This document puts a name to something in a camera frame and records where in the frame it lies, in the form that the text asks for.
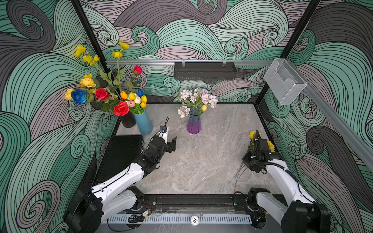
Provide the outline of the black wall tray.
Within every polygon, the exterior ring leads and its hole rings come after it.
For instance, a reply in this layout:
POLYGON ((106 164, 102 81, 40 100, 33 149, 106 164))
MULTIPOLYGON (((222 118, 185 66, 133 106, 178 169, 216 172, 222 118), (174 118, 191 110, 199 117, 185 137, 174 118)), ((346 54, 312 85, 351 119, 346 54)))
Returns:
POLYGON ((178 81, 203 81, 214 84, 217 81, 235 80, 237 69, 232 62, 177 62, 174 64, 174 78, 178 81))

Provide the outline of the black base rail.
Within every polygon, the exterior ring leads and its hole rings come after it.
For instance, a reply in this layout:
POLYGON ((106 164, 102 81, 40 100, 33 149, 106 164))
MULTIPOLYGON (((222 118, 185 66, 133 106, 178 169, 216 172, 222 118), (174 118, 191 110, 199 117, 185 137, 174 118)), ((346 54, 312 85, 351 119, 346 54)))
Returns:
POLYGON ((228 213, 257 214, 264 209, 254 201, 253 194, 146 194, 140 209, 126 209, 128 213, 151 210, 153 214, 163 213, 228 213))

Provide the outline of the colourful tulip bunch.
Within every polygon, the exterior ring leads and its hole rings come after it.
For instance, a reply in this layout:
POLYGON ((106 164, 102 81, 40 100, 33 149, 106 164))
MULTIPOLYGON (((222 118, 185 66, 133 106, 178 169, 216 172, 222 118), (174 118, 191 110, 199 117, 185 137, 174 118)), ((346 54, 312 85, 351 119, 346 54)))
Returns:
POLYGON ((120 97, 127 103, 130 112, 136 115, 140 115, 145 112, 145 108, 147 106, 147 97, 141 89, 139 89, 137 93, 130 92, 128 94, 121 91, 120 97))

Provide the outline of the mixed rose bouquet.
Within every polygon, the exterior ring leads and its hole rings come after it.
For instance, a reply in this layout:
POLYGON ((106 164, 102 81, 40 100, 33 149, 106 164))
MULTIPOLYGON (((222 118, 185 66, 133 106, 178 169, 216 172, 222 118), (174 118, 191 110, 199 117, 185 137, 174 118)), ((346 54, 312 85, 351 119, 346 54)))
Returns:
POLYGON ((99 66, 100 57, 91 54, 85 46, 78 45, 74 56, 82 58, 88 65, 93 66, 100 73, 100 78, 108 84, 108 87, 103 87, 93 75, 86 74, 79 81, 78 88, 70 88, 66 91, 64 99, 73 102, 76 105, 95 102, 103 112, 112 112, 117 116, 124 116, 129 111, 127 103, 121 99, 121 79, 125 73, 124 69, 119 68, 119 61, 123 57, 123 51, 129 49, 129 45, 119 42, 120 50, 112 52, 112 56, 116 59, 117 69, 116 75, 113 72, 105 73, 99 66))

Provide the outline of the pink lilac flower bunch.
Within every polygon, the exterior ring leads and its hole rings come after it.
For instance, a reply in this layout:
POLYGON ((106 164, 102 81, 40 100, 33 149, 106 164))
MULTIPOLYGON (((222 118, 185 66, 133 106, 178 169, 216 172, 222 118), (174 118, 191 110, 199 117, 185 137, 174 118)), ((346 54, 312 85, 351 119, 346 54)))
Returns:
POLYGON ((219 102, 216 96, 204 88, 183 90, 177 98, 182 104, 177 111, 181 119, 189 115, 199 116, 208 108, 215 108, 219 102))

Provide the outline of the black left corner post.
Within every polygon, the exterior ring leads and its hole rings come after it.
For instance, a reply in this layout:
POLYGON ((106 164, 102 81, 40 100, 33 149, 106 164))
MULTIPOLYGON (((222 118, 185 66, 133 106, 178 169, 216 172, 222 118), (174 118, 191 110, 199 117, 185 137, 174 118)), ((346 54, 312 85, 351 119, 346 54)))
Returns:
POLYGON ((104 53, 101 50, 101 47, 98 43, 98 40, 96 39, 96 37, 94 35, 93 29, 92 29, 92 27, 91 27, 91 25, 88 21, 88 18, 86 16, 85 12, 84 12, 84 9, 81 5, 81 2, 79 0, 71 0, 71 3, 72 3, 72 5, 75 9, 75 12, 76 12, 82 26, 83 26, 83 29, 84 29, 86 35, 88 36, 89 41, 92 44, 92 47, 93 47, 94 51, 100 57, 100 63, 102 65, 105 73, 109 73, 110 69, 107 67, 107 63, 106 63, 104 53))

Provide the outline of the black corner frame post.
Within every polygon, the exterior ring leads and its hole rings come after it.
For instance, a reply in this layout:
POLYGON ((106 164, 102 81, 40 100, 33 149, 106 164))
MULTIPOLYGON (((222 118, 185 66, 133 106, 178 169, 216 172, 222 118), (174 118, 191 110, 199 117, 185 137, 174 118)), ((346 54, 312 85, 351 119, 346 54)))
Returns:
POLYGON ((295 46, 296 42, 302 35, 305 27, 307 26, 308 22, 311 19, 311 16, 315 12, 317 6, 319 5, 320 0, 311 0, 310 3, 308 4, 304 14, 302 17, 299 19, 299 22, 295 28, 295 31, 293 32, 292 36, 290 37, 288 43, 286 44, 282 54, 280 55, 280 58, 287 58, 295 46))

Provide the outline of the black vase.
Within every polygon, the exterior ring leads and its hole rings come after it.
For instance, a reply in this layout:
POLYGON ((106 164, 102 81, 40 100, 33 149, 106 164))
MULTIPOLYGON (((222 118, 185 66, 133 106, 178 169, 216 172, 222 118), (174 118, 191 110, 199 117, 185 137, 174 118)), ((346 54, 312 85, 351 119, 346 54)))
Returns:
POLYGON ((128 112, 126 115, 120 116, 119 118, 125 128, 132 128, 136 125, 136 119, 132 112, 128 112))

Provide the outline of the purple glass vase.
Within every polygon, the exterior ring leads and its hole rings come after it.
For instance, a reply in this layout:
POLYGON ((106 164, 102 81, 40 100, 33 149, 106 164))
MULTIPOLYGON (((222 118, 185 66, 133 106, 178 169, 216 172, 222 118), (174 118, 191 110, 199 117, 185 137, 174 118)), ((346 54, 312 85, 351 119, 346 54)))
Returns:
POLYGON ((187 123, 187 131, 196 135, 201 131, 201 118, 200 115, 190 115, 187 123))

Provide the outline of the clear plastic wall bin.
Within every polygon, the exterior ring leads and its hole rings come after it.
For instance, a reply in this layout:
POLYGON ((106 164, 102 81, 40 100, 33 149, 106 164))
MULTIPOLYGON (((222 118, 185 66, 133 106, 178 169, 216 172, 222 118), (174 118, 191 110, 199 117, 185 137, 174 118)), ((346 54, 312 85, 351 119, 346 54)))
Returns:
POLYGON ((273 60, 264 80, 281 105, 291 105, 308 85, 297 67, 285 58, 273 60))

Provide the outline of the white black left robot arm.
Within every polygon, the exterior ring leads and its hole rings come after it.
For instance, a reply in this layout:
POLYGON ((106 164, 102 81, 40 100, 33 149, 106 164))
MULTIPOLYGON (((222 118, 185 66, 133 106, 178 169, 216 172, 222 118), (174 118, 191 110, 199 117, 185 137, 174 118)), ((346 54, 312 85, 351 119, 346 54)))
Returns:
POLYGON ((94 187, 79 188, 64 214, 69 233, 94 233, 101 223, 126 209, 142 207, 141 192, 134 186, 156 169, 165 152, 176 150, 177 138, 167 142, 160 135, 123 171, 94 187))

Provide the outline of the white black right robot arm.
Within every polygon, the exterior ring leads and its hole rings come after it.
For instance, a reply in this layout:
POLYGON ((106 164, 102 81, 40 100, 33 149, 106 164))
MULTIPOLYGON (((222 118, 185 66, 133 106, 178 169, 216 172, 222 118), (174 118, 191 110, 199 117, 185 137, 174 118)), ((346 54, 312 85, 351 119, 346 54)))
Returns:
POLYGON ((262 138, 259 131, 250 132, 250 140, 248 152, 242 159, 244 165, 255 173, 270 174, 285 199, 282 202, 269 190, 252 187, 247 198, 248 207, 257 211, 252 225, 261 228, 269 214, 284 233, 328 233, 331 226, 328 209, 303 189, 299 179, 275 151, 274 144, 262 138))

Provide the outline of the teal ceramic vase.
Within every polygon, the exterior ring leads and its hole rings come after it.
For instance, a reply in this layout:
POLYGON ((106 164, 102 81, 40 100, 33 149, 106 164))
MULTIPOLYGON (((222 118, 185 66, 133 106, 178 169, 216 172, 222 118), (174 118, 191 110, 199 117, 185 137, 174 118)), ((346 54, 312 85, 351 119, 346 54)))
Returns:
POLYGON ((134 116, 141 134, 148 135, 153 131, 152 122, 146 111, 141 114, 135 114, 134 116))

